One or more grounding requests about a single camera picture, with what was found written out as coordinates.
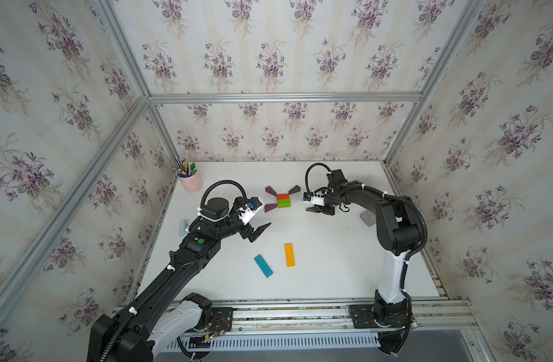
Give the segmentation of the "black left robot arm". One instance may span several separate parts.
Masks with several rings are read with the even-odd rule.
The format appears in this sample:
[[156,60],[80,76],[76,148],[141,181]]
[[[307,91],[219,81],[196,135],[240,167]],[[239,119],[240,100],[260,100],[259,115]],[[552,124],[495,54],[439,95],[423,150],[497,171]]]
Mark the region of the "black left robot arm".
[[268,228],[254,227],[252,218],[264,206],[236,181],[213,183],[203,194],[197,218],[160,274],[115,316],[102,315],[90,332],[88,361],[152,361],[173,340],[189,330],[206,330],[212,303],[189,294],[173,310],[171,303],[233,235],[254,242]]

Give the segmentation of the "yellow long block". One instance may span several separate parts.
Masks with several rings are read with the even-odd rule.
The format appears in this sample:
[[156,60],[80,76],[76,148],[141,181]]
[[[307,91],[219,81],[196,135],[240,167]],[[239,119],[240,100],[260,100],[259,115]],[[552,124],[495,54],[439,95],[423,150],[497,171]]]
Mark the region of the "yellow long block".
[[288,268],[295,267],[296,260],[295,260],[293,245],[291,243],[287,243],[284,245],[284,248],[285,248],[285,255],[286,255],[286,266]]

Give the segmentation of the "green rectangular block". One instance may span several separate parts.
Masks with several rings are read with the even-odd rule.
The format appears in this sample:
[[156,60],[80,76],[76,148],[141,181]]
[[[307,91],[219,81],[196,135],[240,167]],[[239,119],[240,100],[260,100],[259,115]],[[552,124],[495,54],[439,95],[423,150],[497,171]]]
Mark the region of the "green rectangular block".
[[282,198],[277,200],[277,207],[278,208],[290,208],[291,207],[291,200],[289,198]]

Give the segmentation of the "brown triangle block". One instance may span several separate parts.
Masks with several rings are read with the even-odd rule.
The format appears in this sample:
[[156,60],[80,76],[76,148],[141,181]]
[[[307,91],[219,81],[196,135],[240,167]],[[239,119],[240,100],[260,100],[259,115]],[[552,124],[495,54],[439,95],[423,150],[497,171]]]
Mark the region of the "brown triangle block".
[[296,185],[296,186],[292,187],[292,188],[289,190],[288,194],[289,194],[289,195],[294,195],[294,194],[296,194],[296,193],[299,193],[300,191],[301,191],[301,187],[300,187],[299,185]]

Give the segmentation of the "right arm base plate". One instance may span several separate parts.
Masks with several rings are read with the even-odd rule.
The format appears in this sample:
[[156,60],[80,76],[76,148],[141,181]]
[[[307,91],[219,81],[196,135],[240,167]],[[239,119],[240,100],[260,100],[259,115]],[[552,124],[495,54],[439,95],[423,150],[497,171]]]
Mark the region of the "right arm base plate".
[[412,320],[412,309],[406,301],[351,305],[348,310],[355,329],[404,328]]

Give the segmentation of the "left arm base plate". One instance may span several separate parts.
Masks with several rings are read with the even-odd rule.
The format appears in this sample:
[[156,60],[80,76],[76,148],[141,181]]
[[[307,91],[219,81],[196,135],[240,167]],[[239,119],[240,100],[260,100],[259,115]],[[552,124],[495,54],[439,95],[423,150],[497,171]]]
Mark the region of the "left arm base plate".
[[232,329],[234,309],[230,307],[210,307],[203,310],[196,325],[188,333],[225,334]]

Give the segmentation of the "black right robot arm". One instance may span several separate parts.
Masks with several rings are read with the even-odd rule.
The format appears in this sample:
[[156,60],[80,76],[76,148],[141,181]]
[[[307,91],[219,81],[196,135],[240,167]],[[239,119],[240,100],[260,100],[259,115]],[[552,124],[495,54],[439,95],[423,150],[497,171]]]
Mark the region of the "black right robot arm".
[[377,240],[385,255],[372,317],[379,327],[410,327],[412,298],[406,292],[406,273],[410,259],[428,238],[427,223],[412,200],[348,181],[342,170],[320,162],[306,170],[305,188],[303,200],[311,204],[310,212],[333,216],[337,209],[355,204],[375,215]]

